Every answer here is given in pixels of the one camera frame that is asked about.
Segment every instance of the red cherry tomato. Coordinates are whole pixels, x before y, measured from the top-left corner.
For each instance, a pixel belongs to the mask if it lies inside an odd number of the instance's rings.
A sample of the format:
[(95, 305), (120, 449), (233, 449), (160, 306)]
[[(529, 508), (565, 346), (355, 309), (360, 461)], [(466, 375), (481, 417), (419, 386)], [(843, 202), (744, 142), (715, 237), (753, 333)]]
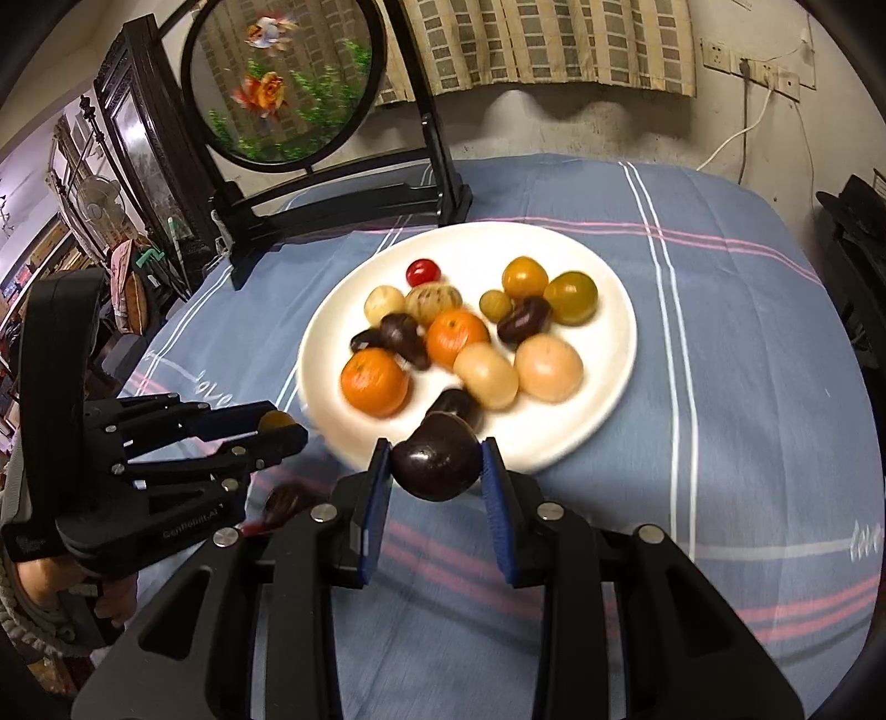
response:
[(416, 260), (406, 268), (406, 281), (409, 287), (418, 287), (425, 283), (433, 283), (440, 279), (440, 268), (437, 263), (427, 258)]

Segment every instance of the white plate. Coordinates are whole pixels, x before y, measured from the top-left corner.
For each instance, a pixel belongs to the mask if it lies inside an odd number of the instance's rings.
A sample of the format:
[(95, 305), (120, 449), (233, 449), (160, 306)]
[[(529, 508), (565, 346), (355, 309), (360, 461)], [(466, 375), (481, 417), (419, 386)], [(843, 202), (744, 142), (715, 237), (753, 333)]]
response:
[[(437, 366), (412, 372), (408, 405), (386, 420), (370, 418), (347, 404), (338, 376), (351, 355), (351, 338), (367, 327), (363, 303), (372, 289), (392, 285), (405, 294), (406, 268), (428, 257), (458, 288), (465, 306), (479, 315), (480, 295), (501, 287), (505, 266), (520, 255), (535, 258), (552, 279), (567, 270), (581, 270), (596, 282), (600, 305), (590, 322), (581, 327), (554, 325), (551, 331), (578, 350), (585, 377), (579, 392), (565, 403), (546, 405), (521, 393), (507, 411), (488, 412), (482, 437), (496, 439), (508, 469), (531, 472), (575, 450), (609, 417), (637, 354), (631, 299), (612, 268), (559, 232), (518, 223), (453, 225), (416, 235), (367, 260), (338, 283), (305, 330), (299, 348), (301, 407), (340, 460), (365, 469), (379, 437), (392, 443), (407, 438), (439, 393), (458, 384), (454, 375)], [(489, 325), (498, 344), (495, 328)]]

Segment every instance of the silver bolt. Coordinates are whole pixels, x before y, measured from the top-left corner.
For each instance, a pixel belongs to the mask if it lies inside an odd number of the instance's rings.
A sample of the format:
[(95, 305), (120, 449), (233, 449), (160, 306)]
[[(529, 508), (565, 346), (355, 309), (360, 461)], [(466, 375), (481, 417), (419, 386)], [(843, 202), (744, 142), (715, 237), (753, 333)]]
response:
[(233, 528), (216, 530), (213, 535), (213, 543), (216, 547), (230, 547), (240, 539), (240, 534)]
[(665, 539), (665, 532), (658, 525), (644, 525), (637, 530), (637, 535), (644, 543), (658, 545)]
[(338, 508), (329, 503), (320, 503), (311, 508), (311, 517), (315, 522), (329, 522), (335, 520), (338, 515)]
[(554, 522), (563, 518), (563, 506), (557, 503), (542, 503), (536, 511), (542, 520)]

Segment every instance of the plate rim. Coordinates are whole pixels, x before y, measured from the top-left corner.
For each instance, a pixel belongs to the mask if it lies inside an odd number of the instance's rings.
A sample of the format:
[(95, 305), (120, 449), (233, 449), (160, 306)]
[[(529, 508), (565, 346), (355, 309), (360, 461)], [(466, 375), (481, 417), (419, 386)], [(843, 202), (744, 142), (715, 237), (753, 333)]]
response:
[[(560, 460), (562, 460), (567, 455), (569, 455), (574, 450), (576, 450), (582, 443), (587, 442), (591, 438), (591, 436), (594, 435), (594, 433), (596, 433), (596, 431), (600, 429), (600, 427), (603, 425), (603, 423), (605, 423), (610, 418), (610, 416), (615, 411), (615, 409), (621, 404), (622, 398), (624, 397), (625, 391), (627, 390), (627, 386), (630, 384), (631, 377), (633, 376), (633, 368), (636, 365), (636, 360), (637, 360), (637, 344), (638, 344), (638, 334), (639, 334), (639, 331), (637, 328), (637, 315), (636, 315), (636, 312), (633, 308), (633, 302), (631, 301), (630, 293), (627, 292), (627, 288), (625, 287), (625, 283), (622, 281), (621, 277), (618, 275), (618, 273), (612, 268), (612, 266), (608, 262), (603, 260), (603, 258), (598, 253), (596, 253), (594, 250), (592, 250), (590, 247), (578, 242), (576, 239), (570, 238), (568, 235), (566, 235), (560, 231), (551, 230), (551, 229), (545, 228), (545, 227), (540, 227), (539, 225), (533, 225), (531, 223), (505, 222), (505, 221), (500, 221), (500, 220), (499, 221), (495, 221), (495, 220), (476, 221), (473, 223), (461, 223), (458, 225), (445, 225), (443, 227), (430, 228), (427, 231), (419, 232), (417, 235), (413, 235), (411, 238), (406, 238), (402, 242), (397, 243), (396, 247), (403, 247), (405, 245), (409, 245), (409, 244), (413, 243), (415, 240), (423, 238), (423, 237), (430, 235), (432, 233), (435, 233), (435, 232), (438, 232), (438, 233), (452, 232), (456, 228), (460, 228), (464, 225), (483, 225), (483, 226), (487, 226), (487, 227), (488, 226), (495, 226), (498, 228), (502, 228), (502, 227), (507, 228), (507, 227), (513, 227), (515, 225), (519, 225), (520, 227), (523, 227), (523, 228), (533, 228), (534, 230), (540, 231), (545, 234), (553, 233), (554, 235), (558, 235), (561, 238), (567, 239), (570, 242), (575, 243), (576, 245), (580, 246), (583, 250), (585, 250), (586, 252), (589, 252), (594, 257), (596, 257), (597, 260), (599, 260), (603, 265), (605, 265), (609, 269), (609, 271), (612, 273), (613, 277), (618, 282), (618, 289), (621, 293), (622, 300), (624, 301), (627, 312), (628, 312), (628, 317), (630, 320), (630, 323), (629, 323), (630, 335), (628, 338), (627, 351), (628, 351), (629, 358), (628, 358), (628, 362), (626, 362), (623, 365), (621, 373), (618, 375), (619, 389), (613, 398), (613, 402), (610, 404), (610, 408), (608, 409), (608, 411), (604, 412), (596, 420), (596, 422), (589, 423), (587, 426), (582, 426), (584, 428), (582, 430), (582, 432), (574, 434), (573, 439), (569, 440), (568, 442), (563, 443), (562, 445), (557, 445), (556, 449), (553, 452), (551, 452), (550, 454), (546, 454), (546, 459), (541, 466), (522, 471), (522, 472), (530, 472), (530, 473), (531, 472), (539, 472), (539, 471), (544, 470), (548, 467), (551, 467), (555, 463), (558, 463)], [(307, 325), (305, 326), (305, 331), (302, 333), (301, 342), (299, 343), (299, 353), (296, 357), (296, 367), (297, 367), (296, 382), (298, 383), (298, 388), (299, 388), (299, 391), (296, 392), (296, 397), (299, 400), (299, 408), (301, 409), (302, 414), (304, 414), (306, 416), (306, 418), (308, 419), (309, 422), (313, 422), (313, 420), (311, 419), (310, 410), (309, 410), (307, 402), (302, 398), (302, 395), (300, 393), (300, 390), (305, 386), (304, 376), (302, 374), (303, 373), (303, 365), (301, 362), (302, 356), (304, 354), (305, 341), (306, 341), (307, 337), (309, 336), (309, 334), (311, 333), (311, 331), (313, 330), (315, 322), (317, 321), (317, 317), (320, 315), (321, 310), (323, 310), (326, 303), (330, 301), (330, 298), (332, 297), (332, 295), (335, 294), (335, 292), (339, 289), (339, 287), (342, 286), (344, 283), (346, 283), (350, 279), (350, 277), (352, 275), (354, 275), (360, 268), (362, 268), (367, 262), (371, 262), (371, 261), (375, 260), (376, 258), (380, 257), (381, 255), (387, 253), (389, 250), (392, 250), (393, 247), (394, 247), (394, 245), (390, 245), (389, 247), (386, 247), (384, 250), (382, 250), (380, 253), (375, 253), (375, 254), (371, 255), (366, 260), (364, 260), (359, 265), (357, 265), (357, 267), (355, 267), (353, 270), (351, 270), (347, 275), (345, 275), (343, 278), (341, 278), (336, 283), (336, 285), (328, 293), (326, 293), (326, 296), (323, 298), (323, 300), (317, 306), (317, 309), (314, 311), (314, 314), (311, 316), (311, 319), (308, 321)], [(326, 446), (327, 451), (333, 457), (335, 457), (338, 461), (340, 461), (348, 466), (351, 466), (352, 468), (355, 468), (357, 470), (364, 469), (364, 468), (360, 468), (358, 466), (355, 466), (353, 458), (350, 458), (350, 457), (343, 458), (343, 456), (349, 455), (349, 453), (342, 452), (341, 454), (339, 454), (334, 449), (332, 449), (332, 447), (326, 442), (325, 435), (323, 436), (323, 441), (324, 441), (324, 445)]]

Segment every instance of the checkered curtain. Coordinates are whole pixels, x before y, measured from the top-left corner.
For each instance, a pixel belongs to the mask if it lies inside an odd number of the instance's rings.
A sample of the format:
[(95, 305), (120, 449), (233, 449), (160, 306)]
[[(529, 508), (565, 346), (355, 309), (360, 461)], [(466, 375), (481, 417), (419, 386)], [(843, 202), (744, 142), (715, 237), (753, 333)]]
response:
[[(437, 94), (494, 82), (576, 81), (696, 94), (688, 0), (404, 2)], [(389, 57), (378, 102), (412, 100), (385, 23)]]

